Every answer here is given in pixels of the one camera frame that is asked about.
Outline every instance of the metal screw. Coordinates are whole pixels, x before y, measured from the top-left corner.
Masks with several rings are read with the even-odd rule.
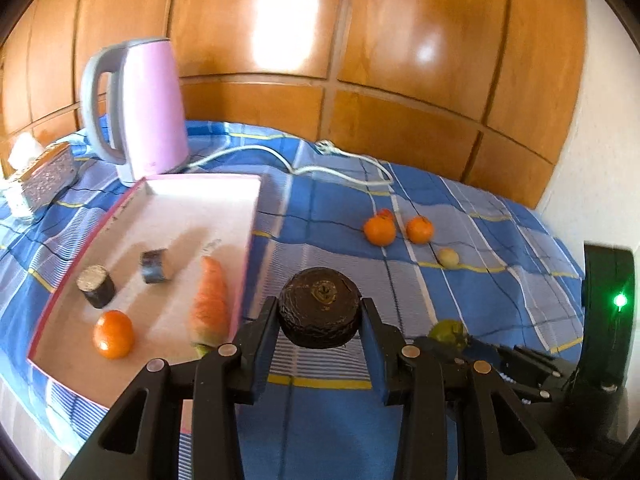
[[[404,345],[402,347],[402,355],[404,357],[415,358],[420,355],[420,349],[414,345]]]
[[[222,357],[231,357],[238,351],[238,347],[233,343],[226,343],[218,347],[218,353]]]
[[[164,368],[164,361],[158,358],[151,359],[151,361],[149,361],[146,364],[146,369],[149,370],[150,372],[159,372],[163,368]]]
[[[479,374],[486,375],[491,371],[491,365],[487,361],[476,361],[474,363],[474,370]]]

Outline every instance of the gray handle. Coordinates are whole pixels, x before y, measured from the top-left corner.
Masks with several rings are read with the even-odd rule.
[[[122,140],[121,115],[122,68],[126,57],[127,47],[123,44],[102,49],[86,64],[80,85],[80,111],[89,142],[102,160],[112,164],[125,164],[127,161]],[[111,146],[105,142],[98,122],[98,83],[105,72],[111,73],[107,88]]]

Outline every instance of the tablecloth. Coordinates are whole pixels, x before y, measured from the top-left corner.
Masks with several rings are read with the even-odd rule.
[[[277,130],[202,121],[188,121],[187,128],[192,160],[262,144],[294,168],[313,164],[361,180],[382,178],[367,162],[321,155],[311,143]],[[82,164],[79,180],[35,224],[18,222],[0,200],[0,374],[38,423],[74,454],[105,411],[31,367],[26,353],[50,293],[126,188],[111,164],[92,158],[83,131],[65,139]],[[264,298],[277,295],[294,273],[327,266],[372,297],[383,322],[398,326],[408,341],[439,319],[461,319],[485,342],[525,344],[577,361],[582,271],[536,214],[435,174],[385,167],[395,183],[370,189],[322,173],[292,176],[276,158],[255,150],[195,170],[262,177],[244,318],[254,318]],[[393,211],[400,226],[386,248],[370,245],[362,233],[363,222],[380,208]],[[431,244],[406,239],[402,226],[416,214],[435,225]],[[460,255],[457,269],[438,264],[434,255],[445,246]],[[246,478],[391,478],[400,417],[399,408],[383,407],[370,389],[357,338],[315,351],[297,348],[280,334],[265,393],[238,414]],[[454,462],[452,423],[449,441]],[[451,467],[449,477],[454,475]],[[180,477],[190,477],[188,435],[180,441]]]

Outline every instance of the white tray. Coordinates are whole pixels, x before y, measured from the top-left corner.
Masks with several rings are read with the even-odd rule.
[[[200,281],[203,247],[220,240],[212,256],[225,270],[231,340],[241,315],[244,276],[260,190],[260,178],[240,174],[161,175],[139,181],[102,218],[47,303],[28,360],[76,394],[110,408],[150,359],[191,361],[186,321]],[[147,285],[140,253],[167,248],[175,269],[170,282]],[[116,297],[102,310],[76,286],[87,266],[107,268]],[[94,349],[100,314],[121,310],[132,320],[136,342],[123,359]],[[183,429],[190,428],[188,416]]]

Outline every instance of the pink kettle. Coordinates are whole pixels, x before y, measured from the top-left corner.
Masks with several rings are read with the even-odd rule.
[[[110,145],[98,123],[98,83],[109,73],[107,113]],[[117,164],[132,186],[143,176],[171,173],[189,157],[178,71],[167,38],[132,40],[93,56],[82,74],[82,119],[95,153]]]

